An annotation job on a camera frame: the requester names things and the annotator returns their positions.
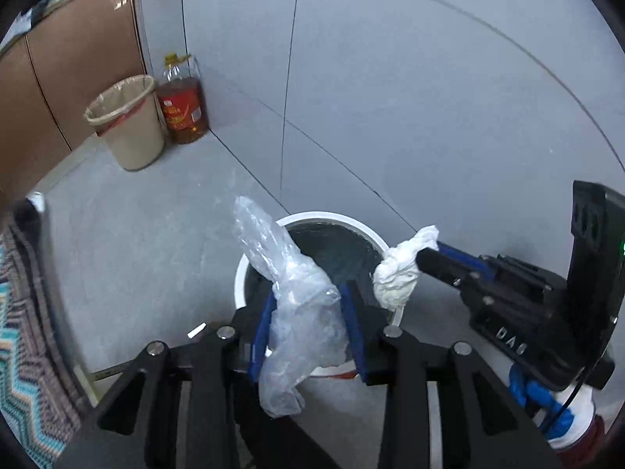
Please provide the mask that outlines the maroon right sleeve forearm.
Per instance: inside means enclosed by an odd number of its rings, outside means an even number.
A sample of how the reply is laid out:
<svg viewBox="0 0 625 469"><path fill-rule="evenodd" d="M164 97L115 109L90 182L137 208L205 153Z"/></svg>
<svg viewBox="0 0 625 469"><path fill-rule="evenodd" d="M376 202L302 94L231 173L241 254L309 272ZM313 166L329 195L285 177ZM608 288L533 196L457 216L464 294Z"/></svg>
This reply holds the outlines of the maroon right sleeve forearm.
<svg viewBox="0 0 625 469"><path fill-rule="evenodd" d="M605 437L605 421L600 415L594 415L590 427L579 440L556 451L561 466L564 469L586 468L603 448Z"/></svg>

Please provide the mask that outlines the right blue white gloved hand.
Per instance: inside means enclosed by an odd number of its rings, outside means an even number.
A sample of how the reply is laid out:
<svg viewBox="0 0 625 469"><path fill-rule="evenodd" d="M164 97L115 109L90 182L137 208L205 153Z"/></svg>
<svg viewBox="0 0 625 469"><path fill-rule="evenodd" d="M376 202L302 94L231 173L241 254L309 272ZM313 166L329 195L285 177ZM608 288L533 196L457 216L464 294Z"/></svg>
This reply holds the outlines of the right blue white gloved hand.
<svg viewBox="0 0 625 469"><path fill-rule="evenodd" d="M543 432L555 450L568 449L579 442L590 431L595 420L593 390L586 384L580 387L564 412L558 415L574 390L575 384L571 384L562 392L553 392L525 373L519 365L513 364L509 370L509 392L532 418L542 414L539 429L556 417Z"/></svg>

